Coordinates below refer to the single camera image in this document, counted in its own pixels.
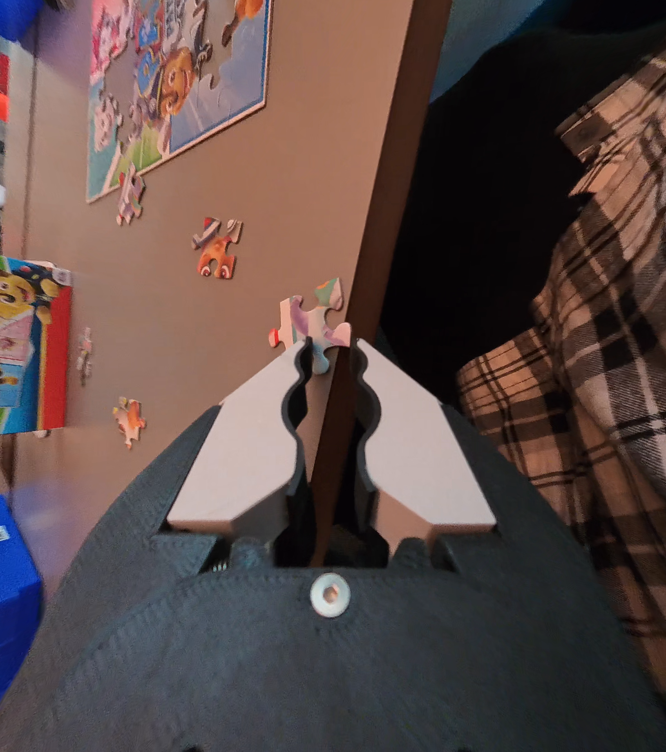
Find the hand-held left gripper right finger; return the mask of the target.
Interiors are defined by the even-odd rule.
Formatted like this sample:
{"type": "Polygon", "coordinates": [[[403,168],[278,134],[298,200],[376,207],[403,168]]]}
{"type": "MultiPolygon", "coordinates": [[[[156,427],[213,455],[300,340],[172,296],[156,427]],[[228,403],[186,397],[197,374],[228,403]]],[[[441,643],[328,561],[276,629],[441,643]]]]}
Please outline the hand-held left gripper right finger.
{"type": "Polygon", "coordinates": [[[406,540],[493,531],[497,519],[446,406],[363,338],[351,343],[362,428],[354,481],[358,528],[390,556],[406,540]]]}

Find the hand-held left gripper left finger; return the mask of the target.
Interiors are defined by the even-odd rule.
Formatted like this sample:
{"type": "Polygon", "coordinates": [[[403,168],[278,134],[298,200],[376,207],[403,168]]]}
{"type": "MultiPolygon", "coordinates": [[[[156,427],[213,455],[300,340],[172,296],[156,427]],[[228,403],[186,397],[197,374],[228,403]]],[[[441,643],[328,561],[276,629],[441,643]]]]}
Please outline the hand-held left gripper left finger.
{"type": "Polygon", "coordinates": [[[308,414],[309,338],[294,343],[218,406],[167,515],[175,530],[280,534],[307,482],[298,427],[308,414]]]}

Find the pastel jigsaw puzzle piece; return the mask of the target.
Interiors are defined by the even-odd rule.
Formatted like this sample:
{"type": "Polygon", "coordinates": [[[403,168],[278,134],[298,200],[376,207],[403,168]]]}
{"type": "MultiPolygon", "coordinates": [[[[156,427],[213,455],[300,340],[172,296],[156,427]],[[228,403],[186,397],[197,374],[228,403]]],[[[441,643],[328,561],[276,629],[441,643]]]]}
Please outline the pastel jigsaw puzzle piece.
{"type": "Polygon", "coordinates": [[[317,306],[306,311],[302,308],[303,298],[291,296],[280,303],[280,322],[278,328],[270,330],[268,342],[275,348],[280,343],[285,348],[292,344],[312,339],[312,372],[323,375],[330,369],[326,352],[334,347],[350,347],[352,328],[348,323],[338,324],[335,328],[328,325],[329,311],[340,311],[344,304],[344,291],[340,278],[335,277],[315,289],[317,306]]]}

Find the assembled jigsaw puzzle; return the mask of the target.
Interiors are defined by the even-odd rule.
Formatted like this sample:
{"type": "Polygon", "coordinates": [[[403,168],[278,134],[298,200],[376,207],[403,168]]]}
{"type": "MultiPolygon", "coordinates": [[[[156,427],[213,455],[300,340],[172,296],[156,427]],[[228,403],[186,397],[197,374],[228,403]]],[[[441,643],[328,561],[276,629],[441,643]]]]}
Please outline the assembled jigsaw puzzle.
{"type": "Polygon", "coordinates": [[[88,203],[264,107],[272,5],[92,3],[88,203]]]}

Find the grey desk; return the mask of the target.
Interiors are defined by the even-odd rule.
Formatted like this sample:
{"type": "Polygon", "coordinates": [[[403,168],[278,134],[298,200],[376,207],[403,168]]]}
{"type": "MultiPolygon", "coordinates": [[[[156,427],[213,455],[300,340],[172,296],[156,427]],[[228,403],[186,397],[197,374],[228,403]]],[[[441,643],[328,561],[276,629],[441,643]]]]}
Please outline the grey desk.
{"type": "Polygon", "coordinates": [[[65,428],[15,440],[14,517],[52,596],[90,530],[182,430],[281,354],[279,302],[332,277],[377,320],[451,2],[273,2],[266,105],[144,177],[143,212],[85,202],[91,2],[11,50],[3,248],[70,270],[65,428]],[[244,223],[232,279],[204,219],[244,223]],[[92,329],[92,377],[78,341],[92,329]],[[139,400],[132,449],[112,418],[139,400]]]}

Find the orange striped jigsaw puzzle piece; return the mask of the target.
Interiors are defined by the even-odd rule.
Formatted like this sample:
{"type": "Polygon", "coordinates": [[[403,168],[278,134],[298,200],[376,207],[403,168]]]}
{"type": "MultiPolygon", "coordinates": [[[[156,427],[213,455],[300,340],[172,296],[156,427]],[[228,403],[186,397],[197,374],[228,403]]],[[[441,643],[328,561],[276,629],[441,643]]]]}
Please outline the orange striped jigsaw puzzle piece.
{"type": "Polygon", "coordinates": [[[201,276],[212,275],[219,279],[232,279],[234,276],[236,257],[228,247],[240,241],[244,223],[230,219],[225,231],[221,231],[222,226],[221,220],[206,217],[202,232],[192,236],[192,248],[200,252],[197,272],[201,276]]]}

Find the plaid shirt person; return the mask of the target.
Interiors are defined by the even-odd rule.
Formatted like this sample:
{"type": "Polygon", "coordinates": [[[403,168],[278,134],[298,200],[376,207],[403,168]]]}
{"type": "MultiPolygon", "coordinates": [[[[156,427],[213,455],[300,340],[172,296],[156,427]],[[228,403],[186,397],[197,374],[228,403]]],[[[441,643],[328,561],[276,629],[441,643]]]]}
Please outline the plaid shirt person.
{"type": "Polygon", "coordinates": [[[666,703],[666,41],[558,135],[586,201],[460,402],[587,550],[666,703]]]}

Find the cartoon puzzle box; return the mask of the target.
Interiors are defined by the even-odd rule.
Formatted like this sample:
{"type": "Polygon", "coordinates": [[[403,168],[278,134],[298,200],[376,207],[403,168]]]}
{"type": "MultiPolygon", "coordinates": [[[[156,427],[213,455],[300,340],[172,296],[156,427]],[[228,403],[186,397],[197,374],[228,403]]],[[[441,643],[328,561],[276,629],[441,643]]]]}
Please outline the cartoon puzzle box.
{"type": "Polygon", "coordinates": [[[62,428],[73,275],[0,255],[0,436],[62,428]]]}

